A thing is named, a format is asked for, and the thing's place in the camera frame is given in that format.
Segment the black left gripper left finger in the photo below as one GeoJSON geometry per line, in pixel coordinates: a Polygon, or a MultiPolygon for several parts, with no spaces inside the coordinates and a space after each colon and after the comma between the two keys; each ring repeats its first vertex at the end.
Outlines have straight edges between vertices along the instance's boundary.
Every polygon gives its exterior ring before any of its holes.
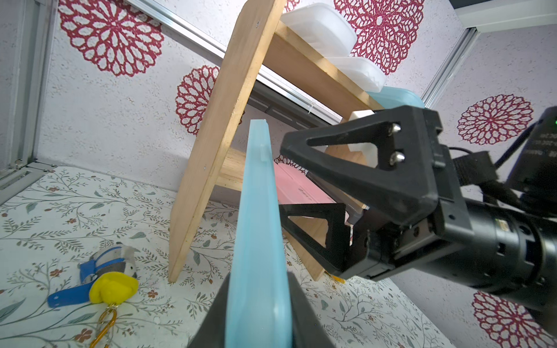
{"type": "Polygon", "coordinates": [[[224,279],[199,330],[191,339],[188,348],[224,348],[226,329],[226,307],[230,275],[224,279]]]}

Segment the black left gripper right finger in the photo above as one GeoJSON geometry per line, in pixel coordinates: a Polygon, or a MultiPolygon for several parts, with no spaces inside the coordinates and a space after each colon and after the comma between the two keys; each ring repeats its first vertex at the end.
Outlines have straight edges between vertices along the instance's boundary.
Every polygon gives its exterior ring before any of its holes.
{"type": "Polygon", "coordinates": [[[287,273],[292,305],[292,346],[297,348],[334,348],[303,289],[292,272],[287,273]]]}

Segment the light teal pencil case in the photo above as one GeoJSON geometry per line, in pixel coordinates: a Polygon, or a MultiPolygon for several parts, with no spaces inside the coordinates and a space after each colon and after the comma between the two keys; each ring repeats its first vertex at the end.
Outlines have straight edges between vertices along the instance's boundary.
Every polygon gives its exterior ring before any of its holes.
{"type": "Polygon", "coordinates": [[[251,120],[226,308],[226,347],[291,347],[292,305],[268,123],[251,120]]]}

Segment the pink pencil case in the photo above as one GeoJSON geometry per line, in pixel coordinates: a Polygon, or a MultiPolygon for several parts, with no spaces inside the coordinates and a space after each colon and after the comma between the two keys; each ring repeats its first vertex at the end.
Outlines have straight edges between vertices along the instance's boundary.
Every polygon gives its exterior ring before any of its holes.
{"type": "Polygon", "coordinates": [[[274,163],[279,204],[327,204],[335,201],[305,174],[286,164],[274,163]]]}

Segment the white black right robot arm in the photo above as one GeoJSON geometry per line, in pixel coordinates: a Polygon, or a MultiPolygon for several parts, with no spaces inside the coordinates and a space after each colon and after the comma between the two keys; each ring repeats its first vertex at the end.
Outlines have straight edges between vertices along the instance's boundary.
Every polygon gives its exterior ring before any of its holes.
{"type": "Polygon", "coordinates": [[[281,225],[328,273],[379,281],[417,269],[522,305],[556,310],[556,109],[510,147],[505,183],[487,152],[452,158],[440,116],[403,106],[288,133],[281,154],[364,204],[283,204],[281,225]]]}

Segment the teal pencil case on top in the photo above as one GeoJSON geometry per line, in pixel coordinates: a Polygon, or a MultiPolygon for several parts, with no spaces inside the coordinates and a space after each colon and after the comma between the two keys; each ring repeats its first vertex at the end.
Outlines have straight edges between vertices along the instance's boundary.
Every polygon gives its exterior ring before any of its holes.
{"type": "Polygon", "coordinates": [[[394,109],[402,106],[425,108],[425,103],[417,94],[404,88],[385,86],[379,93],[369,91],[368,95],[384,109],[394,109]]]}

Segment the frosted white pencil case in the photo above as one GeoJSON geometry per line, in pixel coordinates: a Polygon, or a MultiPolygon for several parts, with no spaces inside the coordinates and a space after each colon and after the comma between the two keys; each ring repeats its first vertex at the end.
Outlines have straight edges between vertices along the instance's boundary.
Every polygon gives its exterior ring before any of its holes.
{"type": "Polygon", "coordinates": [[[330,57],[328,61],[366,92],[379,93],[387,81],[387,76],[380,67],[369,59],[330,57]]]}
{"type": "Polygon", "coordinates": [[[352,26],[328,4],[297,8],[284,13],[281,22],[325,58],[347,57],[357,42],[352,26]]]}

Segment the grey yellow plush keychain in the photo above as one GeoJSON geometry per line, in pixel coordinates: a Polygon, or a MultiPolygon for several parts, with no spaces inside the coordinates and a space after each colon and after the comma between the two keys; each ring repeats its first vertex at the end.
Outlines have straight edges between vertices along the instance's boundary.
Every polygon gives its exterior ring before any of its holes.
{"type": "Polygon", "coordinates": [[[139,290],[135,249],[120,242],[100,249],[87,261],[78,265],[76,287],[56,291],[47,297],[50,308],[84,303],[104,304],[105,311],[97,324],[97,335],[90,347],[102,343],[110,346],[110,330],[117,320],[117,309],[139,290]]]}

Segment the dark metal wall shelf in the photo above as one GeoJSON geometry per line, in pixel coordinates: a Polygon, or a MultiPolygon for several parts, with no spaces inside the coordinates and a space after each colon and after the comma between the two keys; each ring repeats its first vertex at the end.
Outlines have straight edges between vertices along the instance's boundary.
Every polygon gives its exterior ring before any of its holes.
{"type": "Polygon", "coordinates": [[[248,104],[296,130],[330,126],[341,120],[338,114],[300,91],[267,80],[255,82],[248,104]]]}

